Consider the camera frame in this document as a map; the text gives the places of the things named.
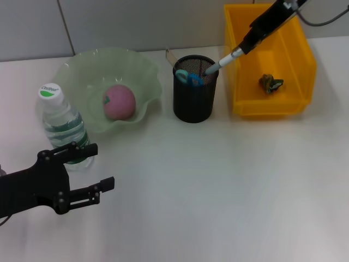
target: yellow plastic bin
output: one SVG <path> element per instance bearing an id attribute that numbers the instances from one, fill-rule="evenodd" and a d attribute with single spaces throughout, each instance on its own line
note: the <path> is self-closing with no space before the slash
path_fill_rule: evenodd
<path id="1" fill-rule="evenodd" d="M 270 4 L 224 6 L 225 55 L 247 34 L 250 24 Z M 296 17 L 266 38 L 258 47 L 227 67 L 233 113 L 243 117 L 280 117 L 301 113 L 310 104 L 316 61 Z M 263 74 L 283 79 L 284 85 L 266 94 L 258 83 Z"/>

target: white bottle cap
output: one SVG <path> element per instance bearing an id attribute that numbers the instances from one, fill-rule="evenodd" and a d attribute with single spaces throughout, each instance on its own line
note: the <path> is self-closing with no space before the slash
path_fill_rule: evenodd
<path id="1" fill-rule="evenodd" d="M 45 105 L 57 107 L 62 105 L 64 94 L 60 86 L 49 83 L 40 87 L 39 98 Z"/>

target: wall tile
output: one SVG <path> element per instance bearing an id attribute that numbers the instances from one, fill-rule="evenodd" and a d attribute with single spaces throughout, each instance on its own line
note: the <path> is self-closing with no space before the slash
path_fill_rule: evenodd
<path id="1" fill-rule="evenodd" d="M 72 55 L 55 0 L 0 0 L 0 35 L 0 61 Z"/>
<path id="2" fill-rule="evenodd" d="M 221 45 L 225 3 L 252 0 L 61 0 L 75 52 Z"/>
<path id="3" fill-rule="evenodd" d="M 256 3 L 274 1 L 256 0 Z M 309 0 L 302 10 L 302 15 L 312 23 L 321 23 L 343 12 L 349 5 L 348 0 Z M 311 27 L 301 22 L 307 38 L 338 37 L 349 35 L 349 13 L 328 26 Z"/>

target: black cable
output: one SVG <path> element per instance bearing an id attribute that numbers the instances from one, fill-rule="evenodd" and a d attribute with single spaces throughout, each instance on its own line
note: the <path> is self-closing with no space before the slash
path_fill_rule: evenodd
<path id="1" fill-rule="evenodd" d="M 10 219 L 11 216 L 8 216 L 7 218 L 5 218 L 5 220 L 3 222 L 0 223 L 0 227 L 5 224 L 9 219 Z"/>
<path id="2" fill-rule="evenodd" d="M 340 13 L 338 16 L 336 16 L 335 18 L 332 18 L 331 20 L 328 20 L 327 22 L 324 23 L 311 23 L 309 21 L 307 21 L 304 16 L 300 13 L 299 9 L 296 10 L 297 15 L 299 16 L 299 18 L 306 23 L 308 26 L 326 26 L 329 25 L 330 23 L 336 21 L 337 19 L 341 18 L 342 16 L 344 16 L 346 13 L 349 12 L 349 5 L 348 8 L 343 11 L 342 13 Z"/>

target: pink ball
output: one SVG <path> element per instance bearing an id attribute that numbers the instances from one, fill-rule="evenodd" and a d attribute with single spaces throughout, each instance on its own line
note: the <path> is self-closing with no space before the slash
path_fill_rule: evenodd
<path id="1" fill-rule="evenodd" d="M 103 95 L 105 115 L 113 120 L 126 120 L 136 110 L 136 99 L 132 91 L 124 85 L 114 85 Z"/>

